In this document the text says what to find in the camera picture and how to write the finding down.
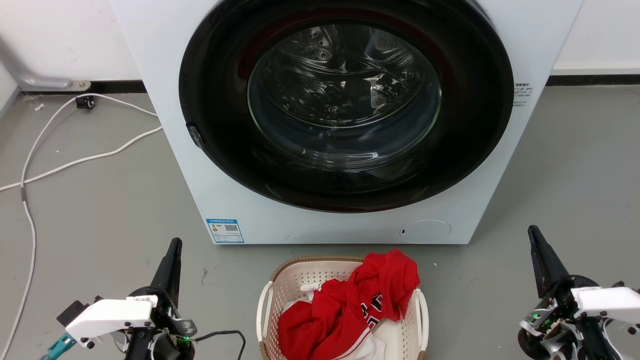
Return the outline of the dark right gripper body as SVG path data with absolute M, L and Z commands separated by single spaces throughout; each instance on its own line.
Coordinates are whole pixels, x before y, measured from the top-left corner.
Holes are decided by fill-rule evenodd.
M 573 290 L 593 290 L 597 283 L 585 276 L 565 275 L 553 280 L 535 275 L 540 302 L 519 323 L 518 344 L 533 360 L 621 360 L 607 326 L 606 312 L 577 314 Z

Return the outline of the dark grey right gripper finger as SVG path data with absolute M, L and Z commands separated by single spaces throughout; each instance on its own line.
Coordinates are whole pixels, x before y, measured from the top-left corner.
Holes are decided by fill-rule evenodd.
M 538 298 L 542 299 L 547 295 L 551 284 L 554 282 L 553 280 L 547 280 L 552 273 L 548 263 L 551 261 L 551 252 L 553 248 L 548 244 L 546 238 L 542 234 L 542 231 L 537 225 L 528 226 L 527 235 L 530 243 L 535 288 Z
M 551 274 L 547 278 L 547 280 L 553 280 L 553 283 L 551 284 L 550 289 L 552 289 L 553 285 L 555 285 L 557 282 L 563 281 L 570 276 L 569 272 L 565 268 L 564 264 L 562 263 L 562 261 L 560 260 L 560 258 L 558 257 L 557 253 L 554 251 L 552 246 L 551 248 L 552 248 L 550 253 L 551 259 L 550 259 L 550 262 L 548 263 L 548 265 L 550 266 Z

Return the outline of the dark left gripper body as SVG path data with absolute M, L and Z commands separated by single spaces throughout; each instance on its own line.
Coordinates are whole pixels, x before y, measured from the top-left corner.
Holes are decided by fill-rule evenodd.
M 197 333 L 195 322 L 178 312 L 178 285 L 141 287 L 133 297 L 157 297 L 150 319 L 141 326 L 128 325 L 126 360 L 193 360 L 195 346 L 190 340 Z

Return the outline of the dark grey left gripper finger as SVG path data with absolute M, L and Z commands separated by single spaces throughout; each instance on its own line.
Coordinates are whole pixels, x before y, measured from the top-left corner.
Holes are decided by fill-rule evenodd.
M 169 258 L 169 269 L 167 276 L 167 293 L 175 306 L 179 305 L 179 289 L 182 270 L 182 248 L 183 241 L 180 238 L 173 238 L 167 249 Z
M 165 256 L 162 258 L 160 264 L 158 265 L 158 269 L 153 276 L 153 280 L 151 281 L 151 287 L 156 289 L 161 289 L 169 294 L 169 247 Z

